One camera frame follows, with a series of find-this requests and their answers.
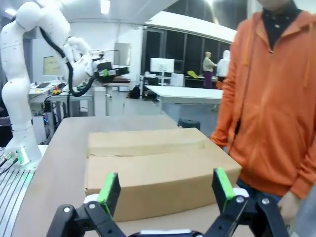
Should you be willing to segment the person's left hand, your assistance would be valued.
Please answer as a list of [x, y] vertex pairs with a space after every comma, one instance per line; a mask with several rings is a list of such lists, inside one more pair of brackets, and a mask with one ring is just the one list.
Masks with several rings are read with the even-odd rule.
[[301, 199], [288, 191], [278, 202], [278, 208], [286, 225], [290, 225], [296, 218]]

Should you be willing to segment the person's left forearm orange sleeve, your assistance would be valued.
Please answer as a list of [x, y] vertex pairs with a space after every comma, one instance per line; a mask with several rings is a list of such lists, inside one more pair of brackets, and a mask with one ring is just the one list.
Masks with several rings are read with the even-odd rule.
[[304, 199], [316, 183], [316, 135], [307, 146], [290, 146], [288, 190], [298, 199]]

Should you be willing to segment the person's right forearm orange sleeve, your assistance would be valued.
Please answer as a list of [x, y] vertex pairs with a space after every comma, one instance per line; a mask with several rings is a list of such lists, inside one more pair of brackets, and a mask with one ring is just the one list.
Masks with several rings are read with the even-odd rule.
[[234, 137], [238, 134], [242, 109], [240, 106], [237, 108], [234, 104], [222, 103], [219, 110], [217, 125], [215, 131], [212, 133], [210, 139], [221, 149], [226, 146], [231, 146]]

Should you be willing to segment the desk computer monitor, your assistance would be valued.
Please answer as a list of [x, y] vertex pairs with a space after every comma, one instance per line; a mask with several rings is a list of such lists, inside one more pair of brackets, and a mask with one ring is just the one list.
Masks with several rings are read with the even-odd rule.
[[54, 56], [47, 56], [43, 58], [43, 75], [56, 77], [63, 75], [63, 72]]

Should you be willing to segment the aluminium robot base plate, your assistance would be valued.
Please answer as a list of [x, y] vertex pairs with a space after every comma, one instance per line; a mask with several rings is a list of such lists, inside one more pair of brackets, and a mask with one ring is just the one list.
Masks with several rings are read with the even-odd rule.
[[35, 171], [26, 167], [24, 148], [0, 157], [0, 237], [11, 237], [20, 206]]

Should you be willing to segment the person in orange hoodie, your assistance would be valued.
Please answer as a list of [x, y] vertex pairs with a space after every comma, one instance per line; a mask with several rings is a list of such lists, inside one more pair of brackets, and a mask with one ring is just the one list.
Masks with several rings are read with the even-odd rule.
[[[231, 44], [221, 104], [242, 109], [229, 155], [241, 166], [237, 185], [277, 201], [289, 191], [290, 146], [316, 135], [316, 14], [294, 0], [257, 0]], [[291, 237], [316, 237], [316, 183], [288, 225]]]

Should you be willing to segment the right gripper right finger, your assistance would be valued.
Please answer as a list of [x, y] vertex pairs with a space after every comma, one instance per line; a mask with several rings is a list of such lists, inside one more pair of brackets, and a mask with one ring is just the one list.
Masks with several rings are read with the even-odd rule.
[[239, 225], [254, 237], [290, 237], [275, 200], [236, 195], [224, 169], [213, 172], [212, 188], [220, 210], [204, 237], [232, 237]]

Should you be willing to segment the person in white hoodie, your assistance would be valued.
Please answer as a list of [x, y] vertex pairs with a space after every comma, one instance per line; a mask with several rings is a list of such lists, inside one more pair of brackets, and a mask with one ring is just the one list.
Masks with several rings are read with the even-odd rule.
[[219, 82], [223, 82], [223, 80], [226, 78], [229, 70], [229, 64], [230, 64], [230, 56], [231, 53], [229, 50], [225, 50], [223, 52], [222, 59], [219, 60], [217, 64], [217, 71], [216, 71], [216, 77], [218, 78]]

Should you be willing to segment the cluttered work desk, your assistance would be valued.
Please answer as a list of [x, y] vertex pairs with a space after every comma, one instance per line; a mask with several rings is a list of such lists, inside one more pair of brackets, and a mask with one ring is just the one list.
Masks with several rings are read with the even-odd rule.
[[[52, 80], [46, 82], [47, 86], [43, 88], [38, 88], [37, 85], [32, 84], [30, 88], [30, 92], [28, 95], [29, 103], [43, 103], [45, 100], [53, 101], [53, 102], [62, 102], [67, 103], [68, 96], [68, 86], [65, 86], [59, 95], [53, 95], [54, 88], [60, 84], [58, 80]], [[87, 101], [86, 110], [88, 116], [94, 116], [94, 98], [93, 98], [93, 90], [88, 90], [81, 97], [74, 97], [73, 95], [69, 96], [69, 101]]]

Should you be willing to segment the person in purple trousers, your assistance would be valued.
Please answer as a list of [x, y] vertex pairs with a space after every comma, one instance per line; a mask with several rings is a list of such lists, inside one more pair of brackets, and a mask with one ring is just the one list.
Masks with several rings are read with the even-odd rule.
[[211, 61], [211, 52], [206, 51], [205, 57], [202, 63], [202, 70], [203, 70], [203, 76], [204, 76], [204, 86], [207, 89], [212, 89], [212, 77], [213, 77], [214, 67], [217, 67], [217, 64]]

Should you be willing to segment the long white table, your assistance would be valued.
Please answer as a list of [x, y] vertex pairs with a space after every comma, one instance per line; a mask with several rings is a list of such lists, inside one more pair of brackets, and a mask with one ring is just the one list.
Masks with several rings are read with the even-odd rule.
[[160, 97], [161, 112], [163, 104], [168, 103], [219, 105], [223, 96], [223, 91], [217, 89], [153, 85], [146, 85], [146, 88]]

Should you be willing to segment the large brown cardboard box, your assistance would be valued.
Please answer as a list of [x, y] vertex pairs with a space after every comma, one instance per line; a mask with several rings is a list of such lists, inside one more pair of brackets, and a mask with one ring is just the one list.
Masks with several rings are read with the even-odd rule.
[[231, 183], [240, 173], [240, 165], [196, 128], [95, 132], [87, 144], [85, 193], [100, 192], [107, 174], [116, 172], [118, 222], [213, 204], [213, 170], [223, 168]]

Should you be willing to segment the white storage box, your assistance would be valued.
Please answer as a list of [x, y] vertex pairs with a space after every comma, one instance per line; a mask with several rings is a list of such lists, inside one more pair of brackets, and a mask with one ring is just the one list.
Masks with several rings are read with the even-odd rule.
[[183, 87], [184, 86], [184, 75], [172, 73], [170, 79], [170, 86]]

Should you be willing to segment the black backpack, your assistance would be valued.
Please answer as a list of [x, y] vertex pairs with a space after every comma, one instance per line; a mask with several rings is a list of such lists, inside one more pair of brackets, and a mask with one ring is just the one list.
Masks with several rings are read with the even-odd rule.
[[135, 86], [131, 91], [129, 91], [127, 98], [130, 99], [139, 99], [140, 98], [140, 88]]

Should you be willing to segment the dark computer tower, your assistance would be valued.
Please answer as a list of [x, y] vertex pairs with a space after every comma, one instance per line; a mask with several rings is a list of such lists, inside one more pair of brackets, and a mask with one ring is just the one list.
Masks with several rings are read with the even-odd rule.
[[59, 102], [49, 100], [32, 102], [30, 107], [36, 142], [38, 145], [48, 145], [61, 122], [62, 107]]

